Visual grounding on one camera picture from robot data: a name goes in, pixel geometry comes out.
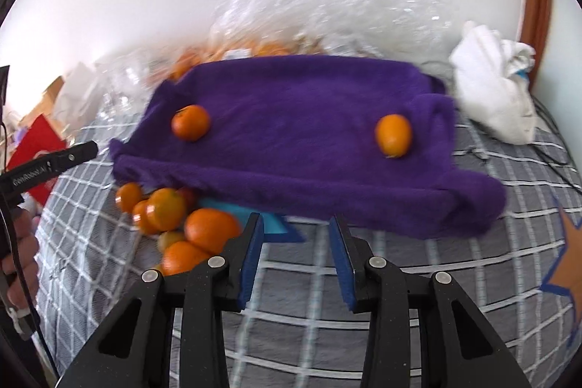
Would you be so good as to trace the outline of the person's left hand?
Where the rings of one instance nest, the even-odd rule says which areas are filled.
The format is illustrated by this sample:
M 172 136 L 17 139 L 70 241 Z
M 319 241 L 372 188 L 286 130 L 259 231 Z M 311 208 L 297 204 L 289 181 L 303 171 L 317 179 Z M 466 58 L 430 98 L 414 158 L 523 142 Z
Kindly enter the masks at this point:
M 36 254 L 39 253 L 39 241 L 32 229 L 32 216 L 27 210 L 17 208 L 12 211 L 13 222 L 18 239 L 18 252 L 24 271 L 24 277 L 32 301 L 36 301 L 39 290 L 39 264 Z M 28 302 L 21 283 L 15 280 L 7 292 L 8 299 L 19 309 L 26 309 Z

